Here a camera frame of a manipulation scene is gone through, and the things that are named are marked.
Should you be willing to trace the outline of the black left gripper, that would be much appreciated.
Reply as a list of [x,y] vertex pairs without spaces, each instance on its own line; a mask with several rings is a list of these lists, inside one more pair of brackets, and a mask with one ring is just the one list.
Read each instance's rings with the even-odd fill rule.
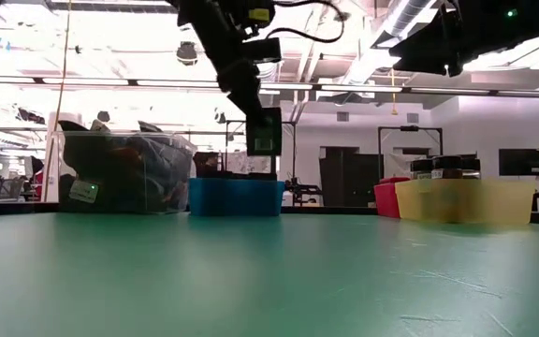
[[242,52],[242,44],[258,40],[259,31],[275,16],[272,0],[169,0],[178,25],[190,24],[217,70],[217,83],[248,120],[260,122],[258,69]]

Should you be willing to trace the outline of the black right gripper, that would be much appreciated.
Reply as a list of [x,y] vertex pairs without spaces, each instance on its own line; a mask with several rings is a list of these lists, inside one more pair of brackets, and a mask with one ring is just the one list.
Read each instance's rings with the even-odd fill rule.
[[424,28],[389,49],[397,57],[394,70],[446,75],[484,53],[505,51],[527,40],[524,24],[532,0],[445,0],[452,11],[440,10]]

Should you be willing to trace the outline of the dark green pepper tin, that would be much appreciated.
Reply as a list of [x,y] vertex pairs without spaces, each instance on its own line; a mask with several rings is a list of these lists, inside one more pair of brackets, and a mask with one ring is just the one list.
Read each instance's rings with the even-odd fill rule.
[[246,116],[248,156],[280,156],[282,154],[282,111],[279,107],[263,108]]

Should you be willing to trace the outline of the black-lid jar orange powder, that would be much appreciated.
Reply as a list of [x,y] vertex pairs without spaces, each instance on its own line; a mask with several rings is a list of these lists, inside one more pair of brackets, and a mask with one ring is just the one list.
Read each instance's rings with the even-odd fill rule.
[[441,155],[432,159],[432,179],[461,179],[462,158],[459,155]]

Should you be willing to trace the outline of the black-lid spice jar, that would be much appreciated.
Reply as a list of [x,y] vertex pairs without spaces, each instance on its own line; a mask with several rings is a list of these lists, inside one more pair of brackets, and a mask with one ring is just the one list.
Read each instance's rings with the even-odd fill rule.
[[413,180],[425,180],[432,177],[433,162],[431,159],[416,159],[410,164]]

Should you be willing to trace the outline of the black ceiling dome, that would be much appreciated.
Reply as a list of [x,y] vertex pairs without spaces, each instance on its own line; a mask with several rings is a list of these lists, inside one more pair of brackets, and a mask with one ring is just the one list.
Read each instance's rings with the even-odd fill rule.
[[176,51],[176,58],[184,66],[194,66],[198,62],[196,43],[192,41],[182,41]]

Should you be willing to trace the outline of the overhead rig crossbar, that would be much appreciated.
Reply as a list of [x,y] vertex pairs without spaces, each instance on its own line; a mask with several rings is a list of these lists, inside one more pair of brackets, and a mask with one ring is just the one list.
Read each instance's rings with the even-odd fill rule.
[[[171,88],[179,90],[212,90],[218,91],[215,81],[181,81],[181,80],[134,80],[134,79],[81,79],[81,78],[37,78],[20,76],[0,76],[0,84],[23,85],[69,85],[93,87],[143,87]],[[260,90],[329,92],[355,94],[393,94],[393,95],[458,95],[458,96],[496,96],[516,98],[539,98],[538,90],[498,90],[467,89],[441,87],[412,87],[384,85],[344,85],[303,82],[261,82]]]

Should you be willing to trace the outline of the blue plastic bin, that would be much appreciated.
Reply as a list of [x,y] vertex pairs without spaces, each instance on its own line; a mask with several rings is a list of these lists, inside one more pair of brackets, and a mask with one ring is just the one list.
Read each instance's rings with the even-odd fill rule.
[[188,205],[195,216],[278,216],[284,182],[191,178]]

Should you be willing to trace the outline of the black background device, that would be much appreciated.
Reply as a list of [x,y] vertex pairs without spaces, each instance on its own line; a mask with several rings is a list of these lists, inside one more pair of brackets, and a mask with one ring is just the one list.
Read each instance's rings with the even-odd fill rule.
[[292,197],[292,205],[298,207],[319,207],[323,191],[318,185],[301,183],[297,177],[284,182],[284,190]]

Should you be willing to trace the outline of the dark cabinet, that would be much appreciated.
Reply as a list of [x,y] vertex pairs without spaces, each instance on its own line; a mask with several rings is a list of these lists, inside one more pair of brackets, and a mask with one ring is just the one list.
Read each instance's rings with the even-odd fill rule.
[[319,169],[325,207],[375,206],[373,188],[383,171],[381,155],[361,154],[358,147],[322,147]]

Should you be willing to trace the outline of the clear plastic storage box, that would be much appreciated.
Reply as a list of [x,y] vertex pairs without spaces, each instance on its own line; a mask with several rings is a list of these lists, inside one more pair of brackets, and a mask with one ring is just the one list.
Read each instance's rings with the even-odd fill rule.
[[[175,213],[185,210],[197,147],[181,135],[140,121],[138,132],[87,129],[59,122],[61,163],[70,168],[58,184],[64,212]],[[98,185],[93,204],[68,197],[81,180]]]

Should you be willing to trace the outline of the red plastic bin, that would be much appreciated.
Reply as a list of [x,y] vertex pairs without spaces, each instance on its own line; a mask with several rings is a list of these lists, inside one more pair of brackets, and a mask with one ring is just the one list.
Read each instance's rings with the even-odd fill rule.
[[396,184],[409,181],[407,177],[384,178],[373,187],[375,204],[380,216],[399,218],[400,208],[396,194]]

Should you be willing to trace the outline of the translucent yellow plastic bin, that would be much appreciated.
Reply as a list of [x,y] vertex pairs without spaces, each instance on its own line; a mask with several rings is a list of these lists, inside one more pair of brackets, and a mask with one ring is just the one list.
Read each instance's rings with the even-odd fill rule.
[[436,179],[395,184],[400,217],[432,223],[524,226],[536,182]]

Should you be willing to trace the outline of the white tag with green light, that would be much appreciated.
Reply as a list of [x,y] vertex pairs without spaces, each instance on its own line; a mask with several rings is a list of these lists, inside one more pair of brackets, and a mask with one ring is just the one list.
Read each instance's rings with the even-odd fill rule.
[[96,201],[98,185],[75,180],[70,187],[68,197],[77,201],[93,204]]

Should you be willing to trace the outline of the black aluminium table frame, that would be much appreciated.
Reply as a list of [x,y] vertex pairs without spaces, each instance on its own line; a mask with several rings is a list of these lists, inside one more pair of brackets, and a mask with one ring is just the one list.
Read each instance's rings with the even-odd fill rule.
[[[59,212],[58,203],[48,202],[0,202],[0,215]],[[373,208],[334,208],[334,207],[282,207],[282,213],[293,214],[338,214],[338,215],[377,215]],[[531,222],[539,224],[539,212],[533,212]]]

